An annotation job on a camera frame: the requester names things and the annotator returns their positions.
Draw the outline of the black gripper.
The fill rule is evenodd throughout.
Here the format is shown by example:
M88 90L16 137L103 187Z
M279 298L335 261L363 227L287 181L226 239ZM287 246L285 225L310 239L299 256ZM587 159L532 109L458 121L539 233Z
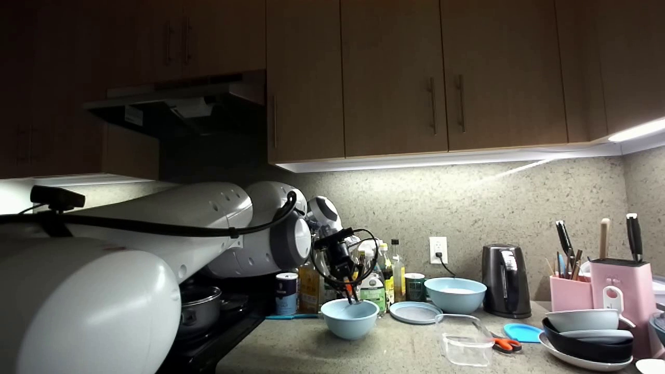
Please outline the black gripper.
M358 274L360 263L351 260L345 250L345 241L353 235L351 228L340 228L335 235L323 236L314 241L312 246L312 263L319 274L330 286L340 286L345 298L349 302L358 302Z

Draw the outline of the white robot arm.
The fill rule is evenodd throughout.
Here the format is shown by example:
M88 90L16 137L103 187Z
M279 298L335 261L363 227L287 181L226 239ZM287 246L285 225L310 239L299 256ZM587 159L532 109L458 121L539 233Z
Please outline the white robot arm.
M285 183L195 183L88 209L34 187L3 218L0 374L157 374L184 320L181 285L291 269L308 258L335 289L369 265L337 212Z

